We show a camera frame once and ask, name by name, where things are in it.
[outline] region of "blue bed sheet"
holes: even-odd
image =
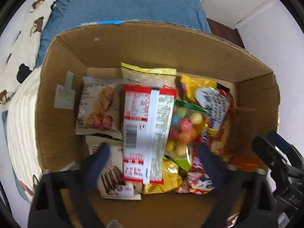
[[[61,31],[95,21],[147,20],[211,33],[200,0],[57,0],[41,36],[36,68]]]

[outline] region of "dark brown floor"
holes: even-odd
[[[230,27],[227,27],[227,26],[225,26],[221,23],[218,23],[214,20],[211,20],[209,18],[207,18],[207,21],[208,21],[212,34],[219,36],[223,39],[226,39],[226,40],[234,43],[235,45],[245,49],[243,41],[242,41],[241,36],[237,29],[233,30]]]

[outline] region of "orange gumball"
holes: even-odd
[[[192,128],[190,130],[190,138],[191,138],[191,140],[195,140],[196,137],[197,137],[197,132],[194,128]]]
[[[188,131],[181,132],[179,135],[180,144],[188,144],[191,140],[191,133]]]

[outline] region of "black bear silhouette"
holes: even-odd
[[[28,66],[26,66],[24,63],[21,64],[17,74],[17,81],[21,84],[31,72],[32,70],[30,70]]]

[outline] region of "bed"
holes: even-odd
[[[28,56],[24,56],[26,58],[24,62],[27,63],[24,64],[26,73],[22,75],[22,80],[19,79],[16,82],[14,79],[15,86],[2,96],[3,101],[8,101],[6,104],[7,119],[5,116],[3,118],[4,124],[7,126],[9,153],[18,179],[16,183],[19,189],[24,190],[28,200],[31,200],[37,180],[42,173],[37,161],[34,130],[35,100],[39,87],[40,66],[48,46],[56,34],[83,23],[125,20],[167,22],[211,33],[199,0],[43,0],[40,4],[49,9],[49,15],[39,15],[38,17],[43,17],[40,32],[37,31],[39,25],[33,29],[32,22],[29,23],[32,26],[30,30],[33,35],[35,32],[39,32],[39,34],[35,34],[39,35],[38,45],[30,49],[33,51],[30,59]],[[11,74],[13,78],[19,75],[21,68],[20,59],[15,61],[18,63]]]

